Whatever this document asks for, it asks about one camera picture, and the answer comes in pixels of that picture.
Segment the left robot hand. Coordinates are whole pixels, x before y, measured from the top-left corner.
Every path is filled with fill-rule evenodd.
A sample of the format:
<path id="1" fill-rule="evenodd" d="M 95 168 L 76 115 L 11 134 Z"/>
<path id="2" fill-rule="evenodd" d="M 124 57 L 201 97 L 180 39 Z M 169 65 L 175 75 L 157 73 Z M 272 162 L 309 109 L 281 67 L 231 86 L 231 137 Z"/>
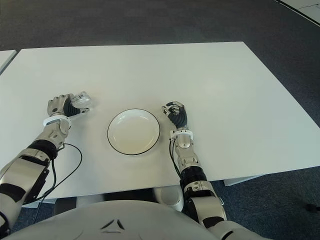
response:
<path id="1" fill-rule="evenodd" d="M 55 96 L 53 99 L 48 101 L 47 114 L 49 117 L 62 115 L 66 117 L 73 117 L 79 114 L 87 113 L 89 108 L 77 108 L 72 103 L 72 93 L 62 94 Z"/>

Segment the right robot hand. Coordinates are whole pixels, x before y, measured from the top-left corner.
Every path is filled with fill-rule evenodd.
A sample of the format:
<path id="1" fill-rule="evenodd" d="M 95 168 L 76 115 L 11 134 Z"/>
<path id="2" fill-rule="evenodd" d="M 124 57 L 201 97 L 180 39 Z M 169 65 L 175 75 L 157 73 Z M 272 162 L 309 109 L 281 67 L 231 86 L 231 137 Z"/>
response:
<path id="1" fill-rule="evenodd" d="M 161 111 L 174 124 L 176 129 L 188 128 L 188 117 L 185 106 L 178 101 L 168 102 L 161 107 Z"/>

